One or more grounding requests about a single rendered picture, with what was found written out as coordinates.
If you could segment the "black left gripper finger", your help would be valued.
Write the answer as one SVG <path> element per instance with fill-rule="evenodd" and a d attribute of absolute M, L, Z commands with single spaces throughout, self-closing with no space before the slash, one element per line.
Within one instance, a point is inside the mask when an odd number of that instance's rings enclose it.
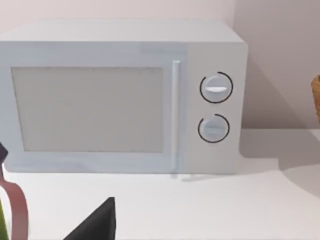
<path fill-rule="evenodd" d="M 107 198 L 63 240 L 115 240 L 116 201 Z"/>

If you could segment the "pale microwave oven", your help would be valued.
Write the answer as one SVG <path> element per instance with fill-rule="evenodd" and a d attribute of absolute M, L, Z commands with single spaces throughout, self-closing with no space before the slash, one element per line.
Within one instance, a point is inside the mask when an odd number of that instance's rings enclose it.
<path fill-rule="evenodd" d="M 177 174 L 233 174 L 239 161 L 248 45 L 218 20 L 194 19 L 49 19 L 0 33 L 1 41 L 175 42 L 187 45 L 185 138 Z M 224 102 L 203 99 L 200 83 L 217 72 L 233 81 Z M 208 143 L 198 135 L 202 118 L 223 115 L 228 136 Z"/>

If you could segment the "microwave knob with grey bar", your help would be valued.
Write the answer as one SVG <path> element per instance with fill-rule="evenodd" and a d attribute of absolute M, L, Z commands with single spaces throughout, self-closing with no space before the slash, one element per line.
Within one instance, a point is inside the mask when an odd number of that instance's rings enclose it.
<path fill-rule="evenodd" d="M 197 126 L 199 137 L 210 144 L 222 142 L 230 133 L 230 123 L 221 114 L 215 113 L 209 118 L 202 118 Z"/>

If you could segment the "microwave knob with white bar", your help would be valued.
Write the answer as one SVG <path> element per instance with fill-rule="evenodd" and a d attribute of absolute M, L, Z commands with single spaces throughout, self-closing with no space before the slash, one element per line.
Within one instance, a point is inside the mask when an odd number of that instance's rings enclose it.
<path fill-rule="evenodd" d="M 199 85 L 202 98 L 211 104 L 225 102 L 233 93 L 232 79 L 224 72 L 204 77 Z"/>

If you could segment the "woven wicker basket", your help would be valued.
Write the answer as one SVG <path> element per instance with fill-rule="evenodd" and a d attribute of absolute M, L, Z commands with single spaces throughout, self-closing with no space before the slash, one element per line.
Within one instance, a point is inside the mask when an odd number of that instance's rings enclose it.
<path fill-rule="evenodd" d="M 317 75 L 311 82 L 312 96 L 316 111 L 316 116 L 320 122 L 320 75 Z"/>

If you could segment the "microwave door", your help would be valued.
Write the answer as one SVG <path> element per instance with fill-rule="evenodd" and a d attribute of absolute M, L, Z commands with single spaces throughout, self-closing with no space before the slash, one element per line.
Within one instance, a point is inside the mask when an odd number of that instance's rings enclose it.
<path fill-rule="evenodd" d="M 22 173 L 171 173 L 172 62 L 184 155 L 188 47 L 0 41 L 0 141 Z"/>

